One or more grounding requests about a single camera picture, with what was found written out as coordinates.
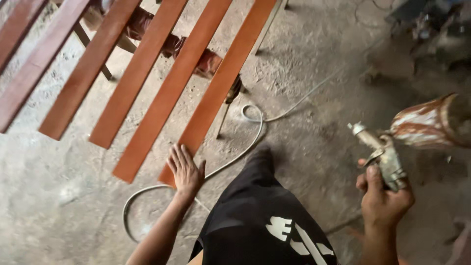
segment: reddish-brown wooden plank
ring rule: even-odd
[[[60,140],[141,0],[118,0],[110,8],[69,76],[39,131]]]
[[[43,38],[0,97],[0,133],[4,133],[72,32],[90,0],[66,0]]]
[[[132,182],[232,0],[209,0],[113,174]]]
[[[244,65],[252,46],[255,44],[263,25],[275,5],[276,0],[255,0],[242,27],[235,36],[231,47],[221,62],[211,84],[201,98],[193,116],[181,135],[178,143],[185,144],[194,156],[200,147],[214,117],[226,98],[232,83]],[[165,165],[159,175],[159,181],[175,187],[173,173]]]
[[[48,0],[20,0],[16,4],[0,31],[0,74],[7,67],[47,2]]]
[[[187,2],[188,0],[164,0],[162,2],[93,129],[89,138],[90,142],[106,149],[110,148]]]

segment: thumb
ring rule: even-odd
[[[381,193],[383,190],[383,181],[378,166],[369,166],[366,169],[366,182],[368,182],[367,193]]]
[[[204,171],[206,169],[206,160],[203,160],[201,163],[200,163],[200,167],[198,169],[198,172],[200,173],[200,176],[202,178],[204,178]]]

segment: stand leg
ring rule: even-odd
[[[82,25],[80,25],[80,22],[77,22],[73,28],[73,31],[75,31],[75,34],[77,34],[77,37],[79,37],[79,40],[82,42],[83,46],[87,47],[90,43],[90,39],[88,38],[87,33],[85,33],[85,30],[82,28]],[[113,75],[111,74],[110,70],[108,70],[106,65],[103,66],[101,72],[105,75],[108,81],[113,78]]]
[[[218,128],[218,131],[216,132],[216,139],[219,139],[221,137],[220,135],[220,132],[221,132],[221,128],[222,128],[222,125],[224,124],[224,121],[226,120],[226,116],[227,116],[227,111],[229,111],[229,107],[231,106],[231,104],[227,104],[227,103],[224,103],[222,105],[222,108],[223,108],[223,114],[222,114],[222,119],[221,119],[221,123],[219,125],[219,128]]]
[[[275,19],[276,14],[280,10],[281,6],[283,7],[283,9],[286,9],[286,7],[288,6],[288,0],[277,0],[276,1],[275,6],[271,10],[270,16],[268,17],[267,22],[263,26],[262,31],[259,35],[259,38],[255,42],[255,45],[253,46],[252,51],[250,52],[250,54],[257,55],[257,53],[260,49],[260,46],[262,45],[263,40],[267,36],[268,30],[270,29],[270,26],[271,26],[273,20]]]
[[[119,39],[118,43],[116,44],[119,48],[128,51],[132,54],[137,50],[137,47],[132,43],[128,37],[125,35],[121,35],[121,38]]]

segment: concrete floor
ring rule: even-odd
[[[15,0],[1,10],[5,21]],[[174,34],[188,36],[207,0],[189,0]],[[234,1],[210,43],[224,55],[252,1]],[[388,7],[387,0],[376,1]],[[153,0],[142,6],[158,9]],[[0,78],[0,93],[35,46],[54,13],[48,7],[35,24],[8,69]],[[388,32],[386,11],[370,0],[290,0],[290,9],[276,17],[260,56],[249,56],[242,80],[249,89],[229,110],[224,139],[215,140],[214,126],[196,160],[208,160],[207,172],[245,149],[257,126],[243,121],[240,108],[256,103],[267,117],[278,115],[330,72],[349,66],[314,93],[294,113],[264,129],[264,141],[277,157],[278,180],[292,191],[324,230],[358,215],[361,194],[355,189],[356,160],[369,155],[347,129],[362,120],[371,128],[386,129],[402,109],[450,91],[463,91],[471,80],[466,72],[444,75],[419,69],[413,80],[362,85],[366,65],[360,53]],[[72,36],[37,86],[8,134],[0,135],[0,264],[123,264],[135,248],[122,226],[121,211],[135,191],[155,184],[169,146],[182,133],[208,82],[191,78],[169,122],[148,154],[135,182],[127,185],[111,175],[120,154],[172,66],[160,57],[112,147],[104,150],[87,141],[116,83],[100,75],[62,141],[39,132],[84,48]],[[116,48],[107,62],[113,75],[122,76],[131,54]],[[399,254],[410,264],[444,264],[455,235],[453,219],[468,214],[471,188],[466,157],[456,151],[416,151],[400,147],[415,188],[416,205],[398,228]],[[450,163],[447,156],[452,155]],[[208,181],[198,197],[212,207],[244,162]],[[169,203],[173,192],[158,190],[140,197],[130,212],[131,228],[143,237]],[[186,217],[169,264],[185,264],[207,217],[194,206]],[[346,229],[330,239],[342,264],[354,263],[360,242]]]

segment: metal stand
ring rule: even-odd
[[[218,131],[216,132],[216,139],[219,139],[221,138],[221,128],[222,128],[222,125],[224,124],[224,121],[226,120],[226,116],[227,116],[227,112],[229,111],[229,107],[231,106],[231,103],[224,103],[222,104],[222,111],[223,111],[223,114],[222,114],[222,119],[221,119],[221,123],[219,124],[219,128],[218,128]]]
[[[229,107],[231,106],[232,102],[236,99],[239,93],[245,93],[246,91],[247,90],[245,89],[244,85],[242,85],[240,76],[237,76],[237,78],[234,81],[234,84],[232,85],[231,89],[229,90],[229,93],[226,96],[226,100],[224,101],[224,104],[222,104],[222,118],[219,124],[219,128],[215,135],[216,139],[219,139],[221,137],[221,134],[220,134],[221,128],[222,128],[222,125],[224,124],[224,121],[226,120],[227,112],[229,111]]]
[[[263,40],[267,36],[268,30],[270,29],[270,26],[271,26],[273,20],[275,19],[276,14],[280,10],[280,7],[283,7],[283,9],[287,9],[288,8],[288,0],[277,0],[276,1],[275,6],[273,7],[273,10],[271,10],[270,16],[268,17],[267,22],[263,26],[262,31],[259,35],[259,38],[255,42],[255,45],[253,46],[252,51],[250,52],[250,54],[257,55],[257,53],[259,52],[260,46],[262,45]]]

